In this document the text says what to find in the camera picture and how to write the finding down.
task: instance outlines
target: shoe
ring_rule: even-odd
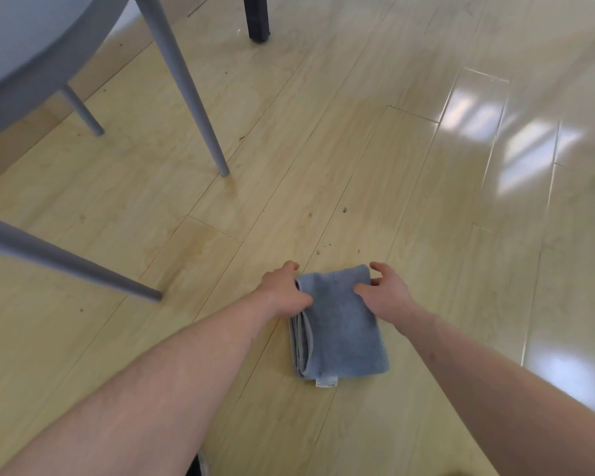
[[[190,469],[187,470],[185,476],[209,476],[209,468],[207,467],[207,460],[202,453],[198,453],[191,462]]]

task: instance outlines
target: gray chair leg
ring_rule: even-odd
[[[229,175],[227,161],[224,159],[222,149],[218,144],[218,139],[216,138],[212,124],[209,122],[205,107],[200,100],[196,87],[194,86],[194,81],[191,79],[190,71],[187,69],[181,50],[176,43],[175,35],[167,21],[161,2],[159,0],[135,1],[139,6],[143,18],[145,18],[146,23],[148,23],[154,41],[156,41],[161,50],[163,58],[166,60],[167,66],[176,81],[176,85],[179,87],[182,97],[185,100],[185,103],[187,103],[187,106],[198,125],[200,134],[203,135],[203,139],[214,158],[214,162],[218,167],[220,175]]]
[[[0,221],[0,254],[14,256],[127,294],[160,301],[163,294]]]
[[[64,87],[59,89],[59,93],[64,95],[64,98],[70,103],[73,110],[78,112],[79,116],[82,120],[88,125],[88,128],[93,131],[93,133],[98,137],[99,135],[103,135],[103,127],[99,124],[99,122],[93,117],[93,114],[86,108],[84,102],[77,96],[73,89],[68,86],[68,84],[64,85]]]

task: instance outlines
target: left hand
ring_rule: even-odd
[[[295,271],[298,268],[297,262],[289,260],[282,268],[262,276],[256,292],[268,296],[274,316],[292,317],[313,303],[310,295],[296,287]]]

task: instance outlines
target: hand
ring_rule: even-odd
[[[274,316],[291,317],[313,303],[310,295],[296,287],[295,271],[298,268],[297,262],[287,260],[282,268],[262,276],[256,292],[268,296]]]
[[[420,305],[410,295],[410,290],[388,264],[371,262],[371,268],[381,272],[378,279],[371,279],[371,285],[357,284],[353,290],[362,297],[368,309],[380,319],[400,325],[402,320],[418,313]]]

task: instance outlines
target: microfiber towel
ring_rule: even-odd
[[[365,265],[297,278],[313,305],[289,320],[293,363],[302,379],[385,373],[388,354],[374,314],[353,286],[371,283]]]

